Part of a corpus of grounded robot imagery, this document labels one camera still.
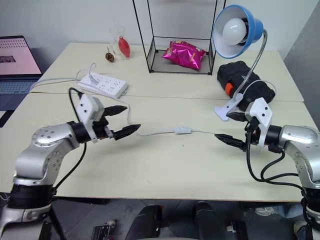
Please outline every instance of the black metal frame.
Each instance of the black metal frame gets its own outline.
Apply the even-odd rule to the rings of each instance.
[[[224,9],[225,6],[226,6],[226,0],[216,0],[215,1],[214,12],[213,12],[213,21],[212,21],[211,33],[210,33],[210,38],[209,39],[206,39],[206,38],[190,38],[190,37],[155,36],[154,27],[153,27],[153,24],[152,24],[149,0],[146,0],[147,7],[148,7],[148,12],[149,12],[151,32],[152,32],[152,41],[151,41],[151,45],[150,45],[150,49],[149,49],[148,53],[146,52],[146,46],[145,46],[145,43],[144,43],[144,39],[143,39],[142,31],[141,31],[141,26],[140,26],[140,23],[139,23],[138,13],[137,13],[136,4],[135,4],[136,1],[141,1],[141,0],[132,0],[132,2],[133,2],[134,13],[135,13],[136,21],[137,21],[137,24],[138,24],[139,33],[140,33],[141,42],[142,42],[142,47],[143,47],[143,52],[144,52],[144,56],[145,56],[145,60],[146,60],[146,64],[147,64],[149,73],[177,73],[177,74],[212,75],[213,70],[214,70],[214,62],[215,62],[215,58],[216,58],[216,50],[214,50],[214,48],[212,46],[212,33],[213,33],[213,28],[214,28],[214,23],[215,23],[215,18],[216,18],[217,5],[218,5],[218,2],[221,2],[221,3],[223,2],[223,8],[222,9]],[[206,52],[206,55],[208,56],[208,62],[209,62],[208,71],[202,71],[201,72],[201,71],[197,71],[197,70],[194,70],[194,69],[190,70],[190,68],[185,68],[185,67],[182,67],[182,66],[179,68],[181,70],[177,70],[177,71],[154,70],[153,66],[154,66],[154,62],[155,62],[155,56],[160,51],[159,49],[156,48],[155,38],[209,41],[209,51]],[[148,60],[149,60],[150,54],[152,52],[154,52],[153,53],[153,57],[151,56],[152,57],[152,61],[149,62]]]

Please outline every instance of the light bulb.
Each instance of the light bulb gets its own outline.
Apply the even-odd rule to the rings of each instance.
[[[227,21],[222,31],[223,41],[229,45],[239,44],[246,34],[246,24],[240,18],[232,18]]]

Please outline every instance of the white table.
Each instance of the white table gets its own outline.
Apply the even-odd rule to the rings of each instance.
[[[118,102],[99,96],[107,106]],[[222,122],[214,106],[226,100],[124,96],[131,104],[133,123],[140,133],[188,126],[214,133],[225,133],[244,140],[242,122]],[[302,102],[274,101],[273,124],[315,127]],[[40,127],[75,120],[67,94],[29,94],[0,131],[0,192],[12,187],[14,162]],[[109,117],[109,127],[126,126],[126,113]],[[82,148],[63,160],[58,180],[78,161]],[[279,157],[266,149],[252,149],[252,167],[257,174]],[[268,174],[295,172],[286,157]],[[286,180],[299,183],[297,178]],[[299,201],[300,192],[288,186],[254,181],[249,175],[245,154],[227,146],[212,134],[163,134],[137,136],[114,141],[89,143],[87,154],[77,170],[60,186],[58,196],[92,198],[203,199],[241,201]]]
[[[141,46],[132,46],[131,60],[119,60],[110,63],[105,59],[106,44],[70,43],[42,79],[75,77],[79,70],[87,70],[95,62],[93,71],[108,74],[110,77],[128,82],[127,96],[229,99],[217,81],[219,66],[242,60],[251,66],[258,51],[248,50],[233,59],[224,59],[216,54],[212,75],[172,74],[148,72],[145,55]],[[303,102],[295,82],[291,78],[284,62],[277,51],[265,51],[254,72],[263,80],[272,82],[277,90],[275,101]],[[67,93],[69,87],[76,87],[75,82],[46,84],[37,86],[33,92]]]

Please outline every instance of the power strip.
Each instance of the power strip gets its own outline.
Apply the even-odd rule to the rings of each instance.
[[[90,79],[89,74],[87,74],[78,82],[78,85],[83,90],[87,90],[92,93],[101,94],[103,92],[108,97],[118,99],[126,92],[129,86],[126,81],[120,79],[104,76],[94,72],[91,72],[90,74],[94,78],[95,82],[93,82]]]

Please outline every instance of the floor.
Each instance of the floor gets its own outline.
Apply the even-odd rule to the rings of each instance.
[[[112,199],[108,204],[57,200],[53,203],[56,215],[62,224],[68,240],[88,240],[94,226],[101,226],[109,220],[117,220],[112,233],[114,240],[124,240],[126,234],[142,208],[150,204],[163,207],[163,227],[160,237],[185,237],[197,239],[197,229],[192,220],[192,208],[196,200],[148,200]],[[228,221],[243,220],[247,226],[249,240],[295,240],[292,221],[279,215],[262,217],[252,209],[240,210],[234,201],[207,201],[219,219],[221,227]],[[225,232],[227,240],[236,240],[235,233]],[[52,240],[58,240],[55,232]]]

